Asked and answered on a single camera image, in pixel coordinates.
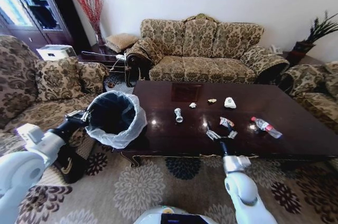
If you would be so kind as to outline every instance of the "side table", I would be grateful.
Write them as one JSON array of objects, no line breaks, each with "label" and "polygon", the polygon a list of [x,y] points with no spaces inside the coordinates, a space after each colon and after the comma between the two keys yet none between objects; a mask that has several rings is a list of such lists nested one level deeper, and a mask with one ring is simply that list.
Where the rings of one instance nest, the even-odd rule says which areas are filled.
[{"label": "side table", "polygon": [[96,62],[104,64],[110,72],[120,72],[125,74],[125,81],[127,87],[132,87],[130,84],[130,71],[127,70],[127,62],[123,59],[117,59],[118,53],[109,49],[108,47],[99,47],[97,44],[92,46],[92,51],[83,52],[77,55],[79,61]]},{"label": "side table", "polygon": [[[283,52],[280,56],[285,59],[288,54],[289,52]],[[323,62],[306,55],[298,64],[323,64]]]}]

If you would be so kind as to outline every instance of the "potted plant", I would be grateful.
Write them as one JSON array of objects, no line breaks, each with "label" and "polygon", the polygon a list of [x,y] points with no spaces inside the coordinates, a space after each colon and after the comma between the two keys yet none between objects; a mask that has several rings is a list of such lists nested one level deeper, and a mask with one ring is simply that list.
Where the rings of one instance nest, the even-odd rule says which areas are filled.
[{"label": "potted plant", "polygon": [[314,44],[315,41],[322,38],[323,36],[338,31],[338,23],[330,21],[337,15],[338,13],[329,17],[328,12],[325,11],[324,20],[320,22],[319,18],[317,17],[313,21],[308,38],[306,40],[296,42],[296,45],[286,58],[290,62],[291,66],[298,64],[300,60],[305,57],[307,52],[316,46]]}]

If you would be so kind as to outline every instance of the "dark wooden table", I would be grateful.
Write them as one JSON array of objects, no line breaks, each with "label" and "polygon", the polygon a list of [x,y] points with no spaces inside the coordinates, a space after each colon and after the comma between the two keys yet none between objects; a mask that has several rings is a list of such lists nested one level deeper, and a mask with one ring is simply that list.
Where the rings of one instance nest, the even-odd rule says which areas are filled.
[{"label": "dark wooden table", "polygon": [[[220,156],[218,144],[205,134],[207,122],[219,135],[228,134],[219,125],[220,116],[233,121],[238,132],[228,142],[231,154],[310,161],[338,156],[338,136],[276,86],[138,81],[133,94],[148,121],[144,134],[120,150],[133,167],[140,164],[138,156]],[[226,97],[234,99],[236,109],[224,108]],[[209,105],[211,98],[217,102]],[[175,108],[182,109],[181,124],[175,121]],[[254,131],[252,116],[271,123],[283,136]]]}]

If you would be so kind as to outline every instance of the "plastic bottle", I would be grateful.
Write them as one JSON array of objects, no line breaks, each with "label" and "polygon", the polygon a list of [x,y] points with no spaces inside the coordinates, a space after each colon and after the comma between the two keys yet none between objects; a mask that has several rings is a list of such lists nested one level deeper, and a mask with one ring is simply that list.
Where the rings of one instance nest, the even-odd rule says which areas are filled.
[{"label": "plastic bottle", "polygon": [[252,117],[251,121],[254,121],[259,129],[265,130],[268,134],[270,134],[274,138],[280,138],[282,136],[282,133],[274,129],[272,125],[270,125],[263,119]]}]

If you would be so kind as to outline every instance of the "carpet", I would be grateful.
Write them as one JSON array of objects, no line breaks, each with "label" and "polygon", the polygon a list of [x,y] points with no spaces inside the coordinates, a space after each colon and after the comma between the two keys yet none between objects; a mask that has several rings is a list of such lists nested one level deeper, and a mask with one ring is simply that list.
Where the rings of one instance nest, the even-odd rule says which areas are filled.
[{"label": "carpet", "polygon": [[[130,83],[134,86],[136,84],[135,77],[131,76]],[[134,87],[128,88],[125,82],[125,75],[123,73],[111,73],[104,82],[106,91],[121,91],[127,94],[132,94]]]},{"label": "carpet", "polygon": [[[133,169],[108,146],[96,144],[85,176],[69,186],[35,186],[17,223],[133,223],[165,204],[236,223],[219,158],[143,157]],[[266,208],[283,223],[338,223],[338,178],[324,163],[283,172],[281,162],[252,160],[247,174]]]}]

